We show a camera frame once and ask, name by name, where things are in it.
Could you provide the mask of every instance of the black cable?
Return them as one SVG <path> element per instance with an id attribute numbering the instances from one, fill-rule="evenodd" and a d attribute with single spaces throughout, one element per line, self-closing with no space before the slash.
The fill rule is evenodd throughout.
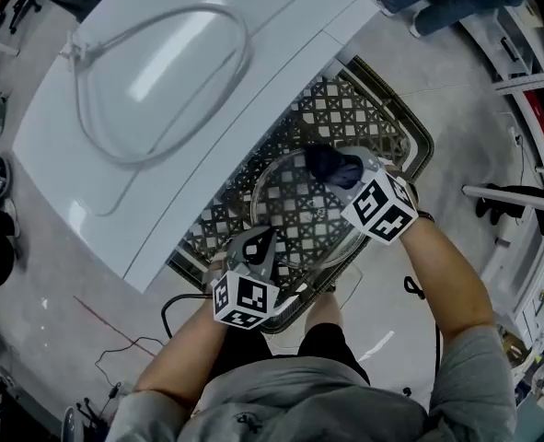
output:
<path id="1" fill-rule="evenodd" d="M 184 298 L 212 298 L 211 293 L 186 293 L 185 295 L 177 295 L 176 297 L 171 298 L 165 305 L 163 305 L 163 308 L 161 309 L 161 320 L 163 320 L 163 327 L 165 328 L 165 332 L 168 334 L 168 338 L 171 339 L 173 335 L 171 334 L 171 329 L 168 325 L 168 318 L 166 317 L 166 312 L 169 309 L 171 305 L 173 305 L 176 301 L 179 301 Z"/>
<path id="2" fill-rule="evenodd" d="M 419 288 L 415 281 L 410 276 L 404 277 L 404 289 L 407 293 L 417 295 L 419 299 L 425 299 L 425 293 Z M 435 324 L 435 376 L 439 373 L 439 367 L 441 365 L 441 332 L 439 326 Z"/>
<path id="3" fill-rule="evenodd" d="M 524 174 L 525 169 L 526 169 L 526 163 L 525 163 L 525 158 L 524 158 L 525 148 L 523 147 L 523 136 L 521 134 L 519 135 L 519 144 L 521 145 L 521 179 L 519 180 L 519 186 L 521 186 L 521 185 L 523 185 L 523 174 Z"/>
<path id="4" fill-rule="evenodd" d="M 104 414 L 104 411 L 106 410 L 106 407 L 108 406 L 108 403 L 112 401 L 112 398 L 108 398 L 108 400 L 106 401 L 106 404 L 104 404 L 104 407 L 102 408 L 102 410 L 99 412 L 98 414 L 98 419 L 100 417 L 102 417 L 102 414 Z"/>
<path id="5" fill-rule="evenodd" d="M 120 386 L 120 382 L 118 382 L 116 385 L 112 385 L 112 383 L 110 382 L 110 379 L 108 378 L 108 375 L 106 374 L 106 372 L 103 370 L 103 368 L 101 366 L 99 366 L 99 362 L 101 361 L 102 358 L 104 358 L 104 355 L 105 354 L 116 354 L 118 352 L 122 352 L 124 350 L 128 350 L 130 349 L 131 347 L 133 347 L 134 345 L 136 345 L 139 341 L 142 341 L 143 339 L 145 339 L 146 341 L 154 341 L 156 343 L 160 343 L 161 346 L 163 347 L 164 344 L 159 341 L 158 339 L 154 339 L 153 337 L 144 337 L 144 336 L 141 336 L 141 337 L 138 337 L 136 338 L 134 341 L 132 341 L 130 343 L 130 345 L 127 345 L 126 347 L 123 347 L 122 349 L 113 349 L 113 350 L 105 350 L 104 352 L 101 353 L 101 355 L 99 356 L 99 359 L 96 360 L 96 362 L 94 363 L 94 365 L 96 366 L 96 368 L 102 372 L 104 374 L 104 377 L 106 377 L 106 381 L 108 381 L 108 384 L 112 387 L 112 390 L 114 388 L 118 388 Z"/>

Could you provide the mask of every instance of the power cord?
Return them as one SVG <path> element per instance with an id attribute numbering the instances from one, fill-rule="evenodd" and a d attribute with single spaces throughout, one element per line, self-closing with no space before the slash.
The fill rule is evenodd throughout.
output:
<path id="1" fill-rule="evenodd" d="M 210 119 L 218 112 L 218 110 L 220 110 L 220 108 L 226 103 L 228 98 L 235 91 L 235 88 L 237 88 L 238 84 L 243 79 L 243 76 L 249 68 L 249 62 L 252 55 L 249 46 L 250 39 L 253 38 L 257 33 L 259 33 L 262 28 L 264 28 L 270 21 L 272 21 L 275 17 L 281 14 L 294 1 L 296 0 L 288 0 L 272 15 L 270 15 L 270 17 L 268 17 L 257 28 L 255 28 L 251 34 L 249 34 L 249 28 L 245 19 L 238 11 L 236 11 L 235 8 L 231 6 L 210 3 L 191 4 L 173 8 L 160 15 L 156 15 L 145 21 L 141 21 L 140 23 L 137 23 L 136 25 L 125 29 L 121 33 L 110 38 L 109 40 L 98 43 L 96 46 L 89 46 L 82 41 L 76 42 L 74 40 L 74 34 L 69 33 L 67 37 L 67 51 L 61 52 L 61 55 L 68 60 L 70 70 L 73 73 L 75 111 L 79 128 L 84 137 L 88 140 L 88 142 L 110 163 L 118 166 L 136 167 L 136 170 L 133 172 L 132 177 L 125 185 L 122 193 L 116 199 L 114 205 L 109 210 L 101 212 L 92 211 L 90 207 L 84 202 L 80 202 L 80 204 L 92 215 L 108 216 L 113 214 L 114 211 L 116 211 L 116 209 L 120 206 L 126 193 L 131 189 L 133 182 L 136 180 L 139 173 L 143 169 L 148 167 L 148 163 L 150 161 L 157 160 L 163 157 L 169 157 L 178 152 L 186 143 L 188 143 L 193 138 L 193 136 L 195 136 L 196 133 L 198 133 L 204 127 L 204 125 L 210 121 Z M 214 13 L 226 17 L 236 23 L 237 27 L 239 28 L 239 42 L 236 48 L 223 59 L 223 61 L 213 70 L 213 72 L 209 76 L 207 76 L 198 86 L 198 88 L 196 88 L 196 90 L 194 90 L 190 94 L 190 96 L 182 103 L 179 111 L 167 123 L 165 129 L 159 134 L 153 145 L 145 154 L 129 154 L 124 156 L 118 156 L 113 154 L 109 151 L 109 149 L 104 147 L 98 141 L 97 137 L 93 134 L 94 131 L 98 131 L 98 128 L 96 128 L 95 130 L 90 130 L 89 127 L 86 125 L 86 121 L 82 114 L 84 107 L 82 107 L 81 96 L 79 93 L 79 77 L 77 73 L 78 66 L 83 65 L 85 69 L 88 69 L 96 59 L 102 57 L 104 54 L 106 54 L 106 52 L 115 48 L 122 42 L 127 41 L 139 31 L 153 26 L 156 23 L 163 21 L 164 19 L 189 13 Z M 223 67 L 226 66 L 226 63 L 229 60 L 233 60 L 234 62 L 232 67 L 233 70 L 230 71 L 230 73 L 227 72 L 230 75 L 226 76 L 226 85 L 220 92 L 220 94 L 216 97 L 214 103 L 203 111 L 202 117 L 190 129 L 188 129 L 185 134 L 181 135 L 179 139 L 170 142 L 161 149 L 157 149 L 159 143 L 163 141 L 163 139 L 169 133 L 176 121 L 181 117 L 186 109 L 189 108 L 194 99 L 204 90 L 204 88 L 214 78 L 214 76 L 218 74 L 223 69 Z"/>
<path id="2" fill-rule="evenodd" d="M 425 299 L 425 293 L 419 288 L 415 281 L 410 276 L 404 277 L 404 289 L 407 293 L 417 295 L 419 299 Z M 435 376 L 439 373 L 439 367 L 441 365 L 441 332 L 439 326 L 435 324 Z"/>
<path id="3" fill-rule="evenodd" d="M 144 336 L 141 336 L 141 337 L 138 337 L 137 339 L 135 339 L 134 341 L 132 341 L 129 345 L 127 345 L 126 347 L 123 347 L 122 349 L 113 349 L 113 350 L 105 350 L 104 352 L 101 353 L 101 355 L 99 356 L 99 359 L 96 360 L 96 362 L 94 363 L 94 365 L 96 366 L 96 368 L 102 372 L 102 374 L 104 375 L 104 378 L 106 379 L 106 381 L 108 381 L 108 384 L 112 387 L 112 390 L 110 391 L 110 394 L 114 391 L 114 396 L 110 399 L 113 399 L 114 397 L 116 397 L 116 394 L 118 393 L 118 390 L 115 390 L 117 388 L 119 388 L 121 386 L 121 383 L 120 381 L 118 383 L 116 383 L 115 385 L 112 384 L 112 382 L 110 381 L 110 379 L 108 378 L 108 374 L 104 371 L 104 369 L 99 366 L 99 363 L 101 362 L 102 358 L 104 358 L 104 355 L 105 354 L 116 354 L 118 352 L 123 352 L 125 350 L 128 350 L 130 349 L 131 347 L 137 345 L 137 343 L 139 341 L 142 341 L 142 340 L 146 340 L 146 341 L 153 341 L 153 342 L 156 342 L 156 343 L 160 343 L 161 344 L 161 347 L 164 346 L 164 344 L 159 341 L 158 339 L 154 339 L 153 337 L 144 337 Z"/>
<path id="4" fill-rule="evenodd" d="M 360 279 L 357 281 L 357 283 L 353 287 L 352 293 L 350 293 L 350 295 L 347 297 L 347 299 L 340 306 L 340 309 L 345 308 L 345 305 L 349 302 L 350 299 L 352 299 L 353 295 L 357 291 L 357 287 L 362 283 L 362 280 L 364 280 L 364 273 L 360 270 L 360 268 L 357 265 L 355 265 L 355 262 L 350 263 L 350 265 L 357 269 L 357 272 L 360 274 Z"/>
<path id="5" fill-rule="evenodd" d="M 212 297 L 212 293 L 186 293 L 185 295 L 177 295 L 176 297 L 171 298 L 165 305 L 163 305 L 163 308 L 161 309 L 161 320 L 163 321 L 163 327 L 165 328 L 165 332 L 168 334 L 168 338 L 171 339 L 173 337 L 171 334 L 171 329 L 168 325 L 168 317 L 166 316 L 166 312 L 171 305 L 173 305 L 176 301 L 180 301 L 181 299 L 185 298 L 208 299 Z"/>

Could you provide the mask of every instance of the white washing machine lid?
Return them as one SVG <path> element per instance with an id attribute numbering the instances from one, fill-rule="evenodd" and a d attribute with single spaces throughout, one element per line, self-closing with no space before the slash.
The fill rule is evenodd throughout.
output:
<path id="1" fill-rule="evenodd" d="M 134 22 L 199 1 L 209 0 L 104 0 L 81 25 L 78 34 L 83 41 L 104 41 L 107 39 L 105 34 L 117 34 Z M 249 28 L 254 29 L 290 0 L 211 1 L 236 7 L 245 15 Z M 189 201 L 176 205 L 180 219 L 183 218 L 183 225 L 178 225 L 182 232 L 166 235 L 167 240 L 152 246 L 151 250 L 156 247 L 160 250 L 161 264 L 193 218 L 254 146 L 256 141 L 251 138 L 257 140 L 269 129 L 270 113 L 262 116 L 266 120 L 263 124 L 250 126 L 248 136 L 227 132 L 229 128 L 295 55 L 310 45 L 354 1 L 295 0 L 252 38 L 249 70 L 212 120 L 174 156 L 136 176 L 134 169 L 106 161 L 81 134 L 76 119 L 72 75 L 65 59 L 58 57 L 21 123 L 14 143 L 17 157 L 70 228 L 112 271 L 144 291 L 158 270 L 143 273 L 142 279 L 129 280 L 127 273 L 156 232 L 164 213 L 182 190 L 196 193 L 189 196 Z M 207 14 L 176 17 L 145 29 L 99 59 L 83 77 L 87 84 L 82 91 L 86 98 L 84 115 L 93 121 L 91 126 L 101 122 L 101 126 L 107 128 L 106 132 L 98 132 L 103 141 L 133 152 L 148 149 L 155 141 L 156 133 L 163 129 L 164 122 L 175 114 L 184 96 L 187 97 L 193 87 L 210 75 L 217 62 L 235 44 L 235 26 L 221 17 Z M 322 64 L 314 61 L 316 70 L 320 70 L 341 46 L 342 43 L 332 38 L 322 43 L 321 47 L 325 48 L 322 51 L 327 55 L 323 56 Z M 301 89 L 309 79 L 292 78 L 287 85 L 295 97 L 296 88 Z M 220 90 L 221 79 L 215 78 L 195 100 L 179 120 L 180 126 L 187 126 L 201 106 Z M 289 102 L 280 110 L 273 108 L 274 119 Z M 179 133 L 171 130 L 169 136 Z M 232 148 L 225 148 L 225 158 L 210 168 L 210 173 L 194 175 L 207 157 L 214 152 L 220 155 L 217 146 L 223 138 L 229 141 L 229 136 L 233 137 Z M 166 136 L 164 142 L 171 139 Z M 110 209 L 114 211 L 104 215 Z"/>

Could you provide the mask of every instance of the gray floor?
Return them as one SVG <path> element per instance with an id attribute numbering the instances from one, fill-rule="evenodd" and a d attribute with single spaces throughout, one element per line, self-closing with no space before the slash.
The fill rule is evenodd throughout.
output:
<path id="1" fill-rule="evenodd" d="M 497 229 L 473 214 L 473 202 L 461 194 L 465 183 L 494 180 L 518 183 L 521 151 L 513 148 L 506 126 L 511 108 L 488 91 L 490 74 L 483 55 L 469 37 L 445 29 L 424 40 L 407 31 L 411 13 L 374 17 L 356 38 L 360 55 L 411 107 L 435 141 L 434 158 L 418 181 L 422 208 L 431 211 L 447 235 L 481 270 L 493 248 Z M 0 56 L 0 90 L 11 92 L 0 151 L 8 152 L 20 120 L 56 53 L 72 17 L 46 2 L 31 14 L 16 35 L 1 30 L 0 41 L 19 46 L 17 58 Z M 535 184 L 526 156 L 524 183 Z M 169 269 L 144 295 L 117 279 L 67 229 L 15 162 L 13 196 L 23 228 L 25 270 L 16 269 L 0 287 L 0 332 L 48 394 L 49 410 L 60 416 L 67 403 L 88 396 L 105 401 L 110 386 L 94 367 L 102 350 L 140 335 L 165 340 L 159 310 L 168 298 L 192 288 Z M 372 384 L 401 391 L 426 403 L 433 385 L 434 321 L 426 304 L 407 294 L 403 278 L 411 272 L 400 245 L 371 244 L 343 274 L 337 297 L 343 305 L 345 332 Z M 92 314 L 78 300 L 100 317 Z M 197 303 L 182 302 L 169 315 L 177 329 Z M 304 329 L 299 320 L 273 336 L 270 347 L 290 353 Z M 158 344 L 143 343 L 149 353 Z M 108 355 L 101 365 L 112 383 L 129 389 L 149 362 L 133 348 Z"/>

